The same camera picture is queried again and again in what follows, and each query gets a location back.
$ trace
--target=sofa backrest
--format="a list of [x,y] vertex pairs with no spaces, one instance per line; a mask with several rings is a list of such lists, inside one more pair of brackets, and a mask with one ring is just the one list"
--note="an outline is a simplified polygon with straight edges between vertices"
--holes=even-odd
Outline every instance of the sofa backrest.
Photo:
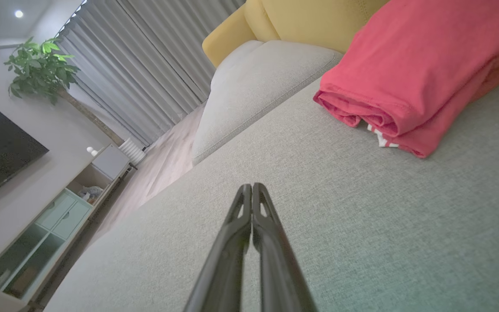
[[260,41],[283,40],[347,51],[388,0],[247,0],[244,15]]

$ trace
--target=curtain fold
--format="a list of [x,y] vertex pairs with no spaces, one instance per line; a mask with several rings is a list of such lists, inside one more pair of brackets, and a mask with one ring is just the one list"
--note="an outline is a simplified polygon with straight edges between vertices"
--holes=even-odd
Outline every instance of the curtain fold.
[[79,86],[149,146],[206,101],[214,66],[205,37],[244,0],[92,0],[58,45]]

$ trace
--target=folded red shirt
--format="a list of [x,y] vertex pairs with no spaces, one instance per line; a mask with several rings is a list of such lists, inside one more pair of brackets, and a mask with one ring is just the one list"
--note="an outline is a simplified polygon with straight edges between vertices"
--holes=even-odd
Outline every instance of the folded red shirt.
[[467,103],[497,85],[499,0],[390,0],[313,99],[425,158]]

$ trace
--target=yellow armrest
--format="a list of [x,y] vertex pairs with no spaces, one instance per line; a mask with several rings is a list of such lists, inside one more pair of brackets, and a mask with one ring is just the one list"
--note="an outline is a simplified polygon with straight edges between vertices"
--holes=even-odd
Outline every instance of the yellow armrest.
[[257,40],[246,22],[244,7],[245,4],[224,20],[201,45],[215,67],[242,43]]

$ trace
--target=tree trunk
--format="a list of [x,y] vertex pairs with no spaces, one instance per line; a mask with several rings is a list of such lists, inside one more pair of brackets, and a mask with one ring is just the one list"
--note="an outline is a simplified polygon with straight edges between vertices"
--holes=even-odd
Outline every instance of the tree trunk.
[[124,143],[124,140],[117,136],[113,130],[109,129],[106,124],[104,124],[94,113],[92,113],[89,109],[87,109],[80,101],[75,99],[72,95],[70,95],[65,88],[59,88],[57,93],[67,102],[71,103],[82,115],[86,116],[93,122],[99,130],[103,131],[113,142],[117,145],[117,147],[121,146]]

